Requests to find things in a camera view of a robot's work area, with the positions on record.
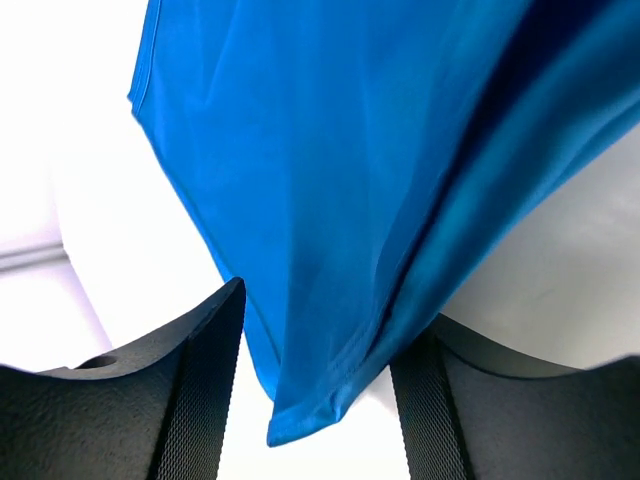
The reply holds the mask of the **blue satin napkin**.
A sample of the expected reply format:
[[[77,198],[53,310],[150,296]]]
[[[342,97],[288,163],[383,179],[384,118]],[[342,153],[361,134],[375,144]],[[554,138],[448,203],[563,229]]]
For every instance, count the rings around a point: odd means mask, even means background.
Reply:
[[[129,99],[222,277],[276,447],[339,422],[639,119],[635,1],[152,1]]]

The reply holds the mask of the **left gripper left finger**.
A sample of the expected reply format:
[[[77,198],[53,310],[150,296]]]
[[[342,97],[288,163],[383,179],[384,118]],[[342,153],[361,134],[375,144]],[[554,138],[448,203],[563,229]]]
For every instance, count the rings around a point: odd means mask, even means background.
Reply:
[[[5,479],[213,479],[245,286],[74,369],[1,370]]]

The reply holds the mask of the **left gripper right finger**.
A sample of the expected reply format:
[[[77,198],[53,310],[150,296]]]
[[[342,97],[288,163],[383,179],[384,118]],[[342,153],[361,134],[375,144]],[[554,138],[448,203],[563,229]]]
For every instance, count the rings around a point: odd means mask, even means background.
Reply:
[[[445,317],[391,365],[414,479],[635,479],[639,360],[573,369]]]

